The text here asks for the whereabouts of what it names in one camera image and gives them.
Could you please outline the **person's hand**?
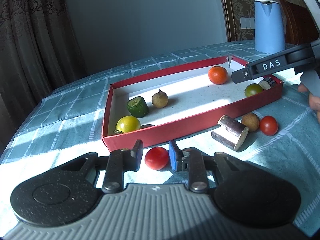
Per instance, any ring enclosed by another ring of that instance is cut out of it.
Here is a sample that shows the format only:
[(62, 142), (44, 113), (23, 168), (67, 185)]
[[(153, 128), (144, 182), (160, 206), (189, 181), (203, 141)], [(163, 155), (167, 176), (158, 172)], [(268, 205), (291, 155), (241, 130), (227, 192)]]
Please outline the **person's hand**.
[(314, 96), (311, 92), (309, 92), (309, 90), (302, 83), (299, 84), (298, 91), (301, 93), (302, 92), (309, 93), (309, 97), (308, 97), (309, 106), (312, 110), (316, 111), (317, 121), (318, 123), (320, 123), (320, 98), (317, 96)]

